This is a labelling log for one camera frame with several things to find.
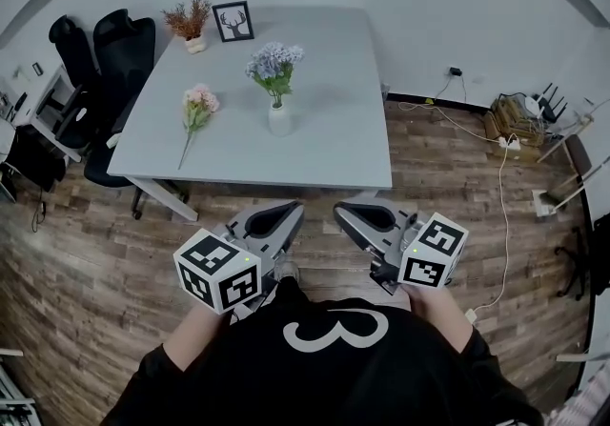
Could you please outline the white table leg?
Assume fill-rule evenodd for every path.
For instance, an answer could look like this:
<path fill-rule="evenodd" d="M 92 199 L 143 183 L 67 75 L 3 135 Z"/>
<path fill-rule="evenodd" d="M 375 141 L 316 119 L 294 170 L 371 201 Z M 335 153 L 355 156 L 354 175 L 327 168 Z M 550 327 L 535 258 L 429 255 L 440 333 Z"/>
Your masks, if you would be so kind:
<path fill-rule="evenodd" d="M 127 179 L 144 193 L 156 199 L 159 203 L 182 216 L 184 219 L 191 222 L 198 220 L 198 212 L 192 209 L 187 203 L 182 202 L 176 195 L 173 195 L 160 183 L 157 183 L 153 179 L 130 176 L 128 176 Z"/>

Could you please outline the white side desk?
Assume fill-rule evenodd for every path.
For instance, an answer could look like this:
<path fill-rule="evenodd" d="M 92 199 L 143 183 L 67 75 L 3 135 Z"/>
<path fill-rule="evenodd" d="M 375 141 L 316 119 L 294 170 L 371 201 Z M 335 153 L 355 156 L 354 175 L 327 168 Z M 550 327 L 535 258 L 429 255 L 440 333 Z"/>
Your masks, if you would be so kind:
<path fill-rule="evenodd" d="M 65 115 L 61 111 L 67 106 L 74 87 L 62 64 L 45 72 L 37 79 L 28 95 L 27 108 L 29 123 L 65 157 L 79 163 L 81 155 L 77 149 L 69 148 L 55 138 L 53 129 Z"/>

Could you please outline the white ceramic vase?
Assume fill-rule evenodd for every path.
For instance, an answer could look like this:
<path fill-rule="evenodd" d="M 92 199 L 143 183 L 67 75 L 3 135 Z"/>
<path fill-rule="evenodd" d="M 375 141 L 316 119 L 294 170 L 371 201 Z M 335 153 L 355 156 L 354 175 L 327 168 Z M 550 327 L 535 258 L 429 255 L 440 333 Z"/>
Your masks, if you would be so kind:
<path fill-rule="evenodd" d="M 290 110 L 280 97 L 274 97 L 268 111 L 268 124 L 271 133 L 275 136 L 287 136 L 292 131 L 292 117 Z"/>

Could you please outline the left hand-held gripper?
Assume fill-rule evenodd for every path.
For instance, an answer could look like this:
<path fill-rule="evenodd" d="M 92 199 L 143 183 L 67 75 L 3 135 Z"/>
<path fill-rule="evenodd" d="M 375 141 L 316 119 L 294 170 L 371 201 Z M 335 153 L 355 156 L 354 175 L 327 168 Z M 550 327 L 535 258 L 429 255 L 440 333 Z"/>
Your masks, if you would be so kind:
<path fill-rule="evenodd" d="M 180 287 L 216 314 L 256 311 L 275 289 L 275 263 L 304 221 L 296 200 L 253 205 L 226 225 L 198 230 L 173 253 Z"/>

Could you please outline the black mesh office chair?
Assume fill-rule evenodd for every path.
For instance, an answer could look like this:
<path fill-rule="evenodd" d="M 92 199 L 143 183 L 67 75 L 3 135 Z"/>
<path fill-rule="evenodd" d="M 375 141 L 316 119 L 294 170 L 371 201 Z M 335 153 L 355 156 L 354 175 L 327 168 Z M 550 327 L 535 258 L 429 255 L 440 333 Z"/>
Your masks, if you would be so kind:
<path fill-rule="evenodd" d="M 149 18 L 132 20 L 125 9 L 107 14 L 93 31 L 94 53 L 101 74 L 101 107 L 97 134 L 84 166 L 86 179 L 105 188 L 136 187 L 127 177 L 153 179 L 187 203 L 175 184 L 188 180 L 178 172 L 178 150 L 184 141 L 180 103 L 164 101 L 176 92 L 177 73 L 167 87 L 155 65 L 156 26 Z M 136 187 L 132 216 L 138 220 Z"/>
<path fill-rule="evenodd" d="M 83 149 L 98 130 L 95 117 L 101 107 L 101 77 L 86 34 L 67 15 L 51 25 L 49 39 L 73 86 L 68 102 L 58 108 L 59 118 L 52 128 L 54 139 L 68 148 Z"/>

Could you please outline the black framed deer picture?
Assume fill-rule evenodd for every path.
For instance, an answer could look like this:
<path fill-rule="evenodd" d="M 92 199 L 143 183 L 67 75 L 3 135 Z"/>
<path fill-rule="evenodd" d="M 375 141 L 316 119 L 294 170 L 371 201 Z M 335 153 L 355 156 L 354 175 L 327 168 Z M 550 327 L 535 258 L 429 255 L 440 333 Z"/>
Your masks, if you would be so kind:
<path fill-rule="evenodd" d="M 223 43 L 254 39 L 254 30 L 246 1 L 213 5 L 212 10 Z"/>

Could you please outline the stack of cardboard boxes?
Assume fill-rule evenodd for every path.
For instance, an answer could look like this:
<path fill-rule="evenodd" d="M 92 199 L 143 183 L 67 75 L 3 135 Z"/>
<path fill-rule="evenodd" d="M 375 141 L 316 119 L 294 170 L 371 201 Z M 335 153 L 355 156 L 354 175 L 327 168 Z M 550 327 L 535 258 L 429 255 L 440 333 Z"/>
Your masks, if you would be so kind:
<path fill-rule="evenodd" d="M 483 116 L 485 133 L 489 139 L 498 141 L 498 156 L 510 142 L 509 158 L 535 161 L 541 157 L 544 135 L 539 120 L 528 114 L 520 100 L 518 95 L 499 95 Z"/>

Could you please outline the pink artificial flower bouquet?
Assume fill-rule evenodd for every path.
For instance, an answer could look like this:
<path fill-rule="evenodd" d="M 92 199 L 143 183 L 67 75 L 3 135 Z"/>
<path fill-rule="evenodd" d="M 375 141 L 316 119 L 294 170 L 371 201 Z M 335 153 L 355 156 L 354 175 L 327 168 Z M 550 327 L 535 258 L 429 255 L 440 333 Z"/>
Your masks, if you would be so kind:
<path fill-rule="evenodd" d="M 178 169 L 181 169 L 187 151 L 195 134 L 204 128 L 210 118 L 218 111 L 220 104 L 217 97 L 204 84 L 197 84 L 186 90 L 183 95 L 183 126 L 186 142 L 181 154 Z"/>

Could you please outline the person's grey shoe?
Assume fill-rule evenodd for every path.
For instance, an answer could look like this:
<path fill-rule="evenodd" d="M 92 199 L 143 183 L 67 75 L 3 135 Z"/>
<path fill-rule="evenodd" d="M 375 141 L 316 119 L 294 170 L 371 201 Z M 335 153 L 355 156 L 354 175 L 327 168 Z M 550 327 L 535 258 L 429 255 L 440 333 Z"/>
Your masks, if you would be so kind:
<path fill-rule="evenodd" d="M 299 282 L 298 266 L 289 260 L 276 262 L 274 265 L 274 280 L 281 282 L 285 278 L 292 278 L 296 283 Z"/>

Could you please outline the dried orange plant in pot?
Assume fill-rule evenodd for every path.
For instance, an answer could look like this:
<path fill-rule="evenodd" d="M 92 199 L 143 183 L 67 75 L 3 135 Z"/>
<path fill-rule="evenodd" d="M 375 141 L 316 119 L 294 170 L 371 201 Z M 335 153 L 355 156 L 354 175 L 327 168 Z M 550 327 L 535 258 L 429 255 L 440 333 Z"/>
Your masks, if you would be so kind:
<path fill-rule="evenodd" d="M 206 49 L 203 30 L 212 14 L 211 0 L 190 0 L 162 10 L 164 23 L 185 42 L 188 53 L 197 54 Z"/>

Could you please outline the person's right forearm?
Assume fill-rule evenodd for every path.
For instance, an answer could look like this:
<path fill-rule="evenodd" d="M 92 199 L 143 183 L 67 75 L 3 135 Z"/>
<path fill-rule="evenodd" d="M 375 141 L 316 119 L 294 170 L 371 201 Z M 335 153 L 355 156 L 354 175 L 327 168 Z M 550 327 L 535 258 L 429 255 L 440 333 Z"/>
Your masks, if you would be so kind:
<path fill-rule="evenodd" d="M 449 289 L 404 285 L 411 310 L 427 320 L 459 353 L 468 344 L 474 327 L 458 306 Z"/>

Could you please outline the person's left forearm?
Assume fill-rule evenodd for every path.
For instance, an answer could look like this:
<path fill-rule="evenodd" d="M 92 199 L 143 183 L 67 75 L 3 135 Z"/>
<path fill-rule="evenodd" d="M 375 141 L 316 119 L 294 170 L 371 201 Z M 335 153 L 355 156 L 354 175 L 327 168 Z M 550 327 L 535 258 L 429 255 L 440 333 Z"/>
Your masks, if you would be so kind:
<path fill-rule="evenodd" d="M 162 347 L 170 361 L 184 372 L 230 321 L 229 316 L 216 314 L 205 305 L 196 304 Z"/>

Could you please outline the blue artificial flower bouquet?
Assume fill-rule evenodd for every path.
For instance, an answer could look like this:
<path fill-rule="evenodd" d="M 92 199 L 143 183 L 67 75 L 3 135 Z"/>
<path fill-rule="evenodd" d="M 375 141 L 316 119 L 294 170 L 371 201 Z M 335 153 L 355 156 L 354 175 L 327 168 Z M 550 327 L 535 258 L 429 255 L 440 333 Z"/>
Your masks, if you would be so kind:
<path fill-rule="evenodd" d="M 272 108 L 280 109 L 283 97 L 293 93 L 293 72 L 303 57 L 304 50 L 299 46 L 286 47 L 279 42 L 270 42 L 252 55 L 245 73 L 272 97 Z"/>

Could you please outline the wooden stick frame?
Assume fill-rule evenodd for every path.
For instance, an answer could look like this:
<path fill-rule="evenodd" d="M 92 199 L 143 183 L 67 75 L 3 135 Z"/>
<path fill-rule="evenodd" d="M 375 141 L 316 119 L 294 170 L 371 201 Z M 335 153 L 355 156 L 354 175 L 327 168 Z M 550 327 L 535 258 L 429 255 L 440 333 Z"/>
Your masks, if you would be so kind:
<path fill-rule="evenodd" d="M 601 169 L 610 162 L 609 154 L 597 166 L 593 166 L 580 139 L 580 134 L 594 123 L 595 118 L 593 114 L 606 105 L 610 105 L 610 98 L 604 100 L 598 106 L 595 106 L 591 112 L 584 114 L 580 118 L 578 128 L 574 132 L 562 138 L 537 160 L 538 163 L 541 163 L 559 148 L 562 148 L 572 167 L 572 175 L 554 188 L 546 190 L 547 200 L 555 204 L 555 213 L 562 210 L 569 201 L 583 192 L 587 185 L 593 181 L 595 176 L 600 173 Z"/>

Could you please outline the person's black shirt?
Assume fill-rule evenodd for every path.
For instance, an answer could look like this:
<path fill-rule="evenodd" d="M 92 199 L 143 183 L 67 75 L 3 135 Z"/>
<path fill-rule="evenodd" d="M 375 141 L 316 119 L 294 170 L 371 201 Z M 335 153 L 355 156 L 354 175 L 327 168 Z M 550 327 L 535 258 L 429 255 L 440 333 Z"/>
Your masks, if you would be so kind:
<path fill-rule="evenodd" d="M 292 278 L 186 371 L 162 345 L 100 426 L 544 426 L 475 327 L 459 353 L 411 305 L 313 302 Z"/>

